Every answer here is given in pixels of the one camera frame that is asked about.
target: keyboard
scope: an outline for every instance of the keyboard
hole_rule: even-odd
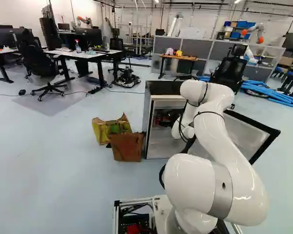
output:
[[[106,49],[102,49],[102,48],[94,48],[94,47],[90,47],[92,50],[94,50],[94,51],[99,51],[99,52],[106,52],[106,53],[108,53],[109,52],[109,50],[106,50]]]
[[[64,51],[64,52],[72,52],[71,49],[66,48],[66,47],[62,47],[62,48],[56,48],[55,50],[59,50],[59,51]]]

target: brown paper bag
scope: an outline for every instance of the brown paper bag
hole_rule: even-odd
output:
[[[143,133],[111,135],[111,146],[116,161],[141,162]]]

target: paper bag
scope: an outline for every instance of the paper bag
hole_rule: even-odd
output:
[[[140,162],[143,133],[111,135],[111,146],[116,161]]]
[[[97,142],[105,145],[110,142],[110,136],[121,133],[132,133],[129,121],[123,113],[122,117],[116,120],[103,121],[101,119],[92,119],[92,128],[96,135]]]

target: yellow bag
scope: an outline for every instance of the yellow bag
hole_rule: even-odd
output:
[[[124,113],[122,117],[116,120],[103,121],[98,117],[93,118],[92,128],[100,145],[108,144],[110,135],[132,133],[129,121]]]

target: bottle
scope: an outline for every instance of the bottle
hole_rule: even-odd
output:
[[[77,53],[81,53],[82,52],[82,49],[80,48],[80,46],[79,46],[79,44],[78,44],[78,40],[75,40],[76,41],[76,45],[75,45],[75,47],[76,47],[76,52]]]

